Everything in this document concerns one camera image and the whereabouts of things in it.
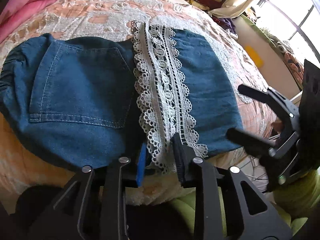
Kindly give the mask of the blue denim lace-trimmed pants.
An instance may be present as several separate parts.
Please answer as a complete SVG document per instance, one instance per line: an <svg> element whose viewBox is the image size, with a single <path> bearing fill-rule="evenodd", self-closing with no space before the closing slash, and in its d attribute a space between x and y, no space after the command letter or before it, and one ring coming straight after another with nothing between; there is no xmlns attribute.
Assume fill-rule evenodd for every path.
<svg viewBox="0 0 320 240"><path fill-rule="evenodd" d="M69 170L149 154L174 168L171 139L199 157L236 150L241 127L229 78L208 38L135 22L133 38L30 38L1 70L1 113L22 145Z"/></svg>

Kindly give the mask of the cluttered window sill items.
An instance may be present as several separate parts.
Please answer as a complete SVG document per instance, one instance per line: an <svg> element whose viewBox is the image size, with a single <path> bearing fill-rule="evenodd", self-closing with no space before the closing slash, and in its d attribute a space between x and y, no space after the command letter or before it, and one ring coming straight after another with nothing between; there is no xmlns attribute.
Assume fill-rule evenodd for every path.
<svg viewBox="0 0 320 240"><path fill-rule="evenodd" d="M287 41L280 40L271 34L268 29L258 28L256 22L259 17L256 16L253 7L246 9L245 12L242 13L241 17L266 43L268 43L273 51L280 57L292 75L299 90L303 90L304 66L294 56L293 50L289 43Z"/></svg>

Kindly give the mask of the peach white patterned bedspread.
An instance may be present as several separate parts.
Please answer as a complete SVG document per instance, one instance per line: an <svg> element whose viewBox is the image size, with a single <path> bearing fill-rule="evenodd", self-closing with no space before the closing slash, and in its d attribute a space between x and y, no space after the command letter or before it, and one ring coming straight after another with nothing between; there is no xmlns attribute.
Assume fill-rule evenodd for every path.
<svg viewBox="0 0 320 240"><path fill-rule="evenodd" d="M1 43L1 60L21 42L52 34L60 40L97 36L124 41L131 22L139 20L187 29L204 36L233 87L265 89L267 82L242 46L204 11L184 0L58 0L21 24ZM1 202L15 211L19 195L36 184L64 185L72 172L50 165L26 150L5 120L1 120Z"/></svg>

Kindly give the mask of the purple clothes pile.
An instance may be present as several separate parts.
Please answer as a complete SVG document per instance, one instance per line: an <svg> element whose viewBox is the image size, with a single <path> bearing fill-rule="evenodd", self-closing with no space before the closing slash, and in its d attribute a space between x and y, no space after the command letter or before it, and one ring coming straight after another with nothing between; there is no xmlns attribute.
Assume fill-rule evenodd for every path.
<svg viewBox="0 0 320 240"><path fill-rule="evenodd" d="M212 19L225 31L229 31L230 33L236 34L236 27L230 18L217 18L215 16L212 16Z"/></svg>

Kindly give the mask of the yellow card on wall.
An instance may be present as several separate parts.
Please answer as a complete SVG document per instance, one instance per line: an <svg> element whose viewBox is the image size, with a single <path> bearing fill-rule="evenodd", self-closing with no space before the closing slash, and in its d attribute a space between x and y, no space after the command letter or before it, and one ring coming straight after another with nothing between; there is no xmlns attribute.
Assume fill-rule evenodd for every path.
<svg viewBox="0 0 320 240"><path fill-rule="evenodd" d="M249 57L252 59L252 61L258 68L261 68L264 65L263 59L259 56L259 54L254 50L253 47L246 45L244 47L244 50L247 52Z"/></svg>

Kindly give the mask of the green cushion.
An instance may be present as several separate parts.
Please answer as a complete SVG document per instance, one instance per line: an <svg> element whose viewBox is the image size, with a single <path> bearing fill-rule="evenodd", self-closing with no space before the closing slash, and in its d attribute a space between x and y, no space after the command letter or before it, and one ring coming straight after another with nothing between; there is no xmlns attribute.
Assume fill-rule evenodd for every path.
<svg viewBox="0 0 320 240"><path fill-rule="evenodd" d="M319 174L315 170L309 171L297 181L273 191L276 208L285 223L296 234L306 223L319 203ZM194 234L195 224L195 192L184 197L175 198L170 204L178 212L186 232Z"/></svg>

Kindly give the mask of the window with dark frame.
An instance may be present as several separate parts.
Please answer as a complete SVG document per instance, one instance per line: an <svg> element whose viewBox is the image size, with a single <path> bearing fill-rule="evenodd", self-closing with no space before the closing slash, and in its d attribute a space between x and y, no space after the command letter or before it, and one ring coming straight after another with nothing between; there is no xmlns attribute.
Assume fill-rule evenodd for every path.
<svg viewBox="0 0 320 240"><path fill-rule="evenodd" d="M284 42L300 60L319 66L319 12L312 0L254 0L256 25Z"/></svg>

